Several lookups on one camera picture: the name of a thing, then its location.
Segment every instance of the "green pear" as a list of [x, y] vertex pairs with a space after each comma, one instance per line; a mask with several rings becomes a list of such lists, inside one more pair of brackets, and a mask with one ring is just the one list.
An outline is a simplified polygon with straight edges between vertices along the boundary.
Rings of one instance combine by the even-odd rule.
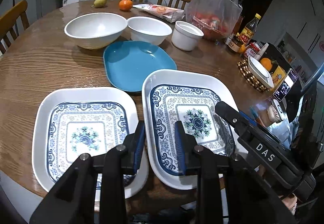
[[95, 0], [95, 2], [93, 2], [93, 6], [95, 8], [101, 8], [106, 4], [107, 0]]

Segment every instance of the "wooden table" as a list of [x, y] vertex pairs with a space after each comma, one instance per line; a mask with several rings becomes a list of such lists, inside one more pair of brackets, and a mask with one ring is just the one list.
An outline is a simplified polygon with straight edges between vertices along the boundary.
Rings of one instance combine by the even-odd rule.
[[[31, 192], [44, 197], [31, 166], [31, 147], [36, 113], [50, 92], [62, 88], [111, 86], [102, 60], [103, 49], [91, 51], [74, 45], [64, 34], [73, 18], [93, 12], [112, 12], [130, 18], [150, 14], [132, 8], [118, 9], [118, 1], [104, 8], [91, 8], [93, 1], [81, 1], [57, 9], [32, 24], [0, 57], [0, 170]], [[125, 30], [119, 40], [129, 40]], [[178, 70], [208, 74], [221, 80], [231, 91], [238, 108], [251, 105], [269, 93], [253, 89], [237, 69], [238, 54], [225, 46], [202, 39], [192, 52], [177, 49], [169, 36], [160, 47], [176, 62]], [[138, 118], [143, 119], [140, 94], [130, 94]], [[145, 187], [127, 199], [130, 214], [157, 212], [195, 200], [195, 191], [175, 190], [164, 185], [150, 168]]]

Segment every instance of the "phone screen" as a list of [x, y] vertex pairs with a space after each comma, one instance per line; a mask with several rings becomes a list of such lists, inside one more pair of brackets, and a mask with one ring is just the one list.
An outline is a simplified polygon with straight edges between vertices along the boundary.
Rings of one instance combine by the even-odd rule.
[[283, 82], [278, 86], [278, 88], [274, 91], [273, 96], [281, 102], [283, 98], [287, 95], [290, 91], [290, 88], [294, 85], [297, 81], [298, 77], [296, 73], [290, 69], [288, 75], [285, 77]]

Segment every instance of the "white food package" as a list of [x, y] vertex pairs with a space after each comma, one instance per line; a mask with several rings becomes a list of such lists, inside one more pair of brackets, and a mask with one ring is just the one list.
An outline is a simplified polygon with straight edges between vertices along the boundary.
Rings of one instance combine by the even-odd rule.
[[133, 5], [133, 8], [138, 8], [140, 10], [146, 11], [170, 23], [181, 20], [184, 16], [183, 15], [184, 11], [182, 9], [169, 8], [160, 5], [139, 4], [139, 5]]

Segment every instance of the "clear plastic bag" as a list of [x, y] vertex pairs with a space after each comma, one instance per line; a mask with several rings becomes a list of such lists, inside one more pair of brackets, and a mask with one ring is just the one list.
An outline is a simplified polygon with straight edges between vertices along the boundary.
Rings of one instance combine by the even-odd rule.
[[185, 15], [187, 22], [203, 31], [204, 38], [215, 41], [231, 34], [241, 11], [238, 0], [192, 0]]

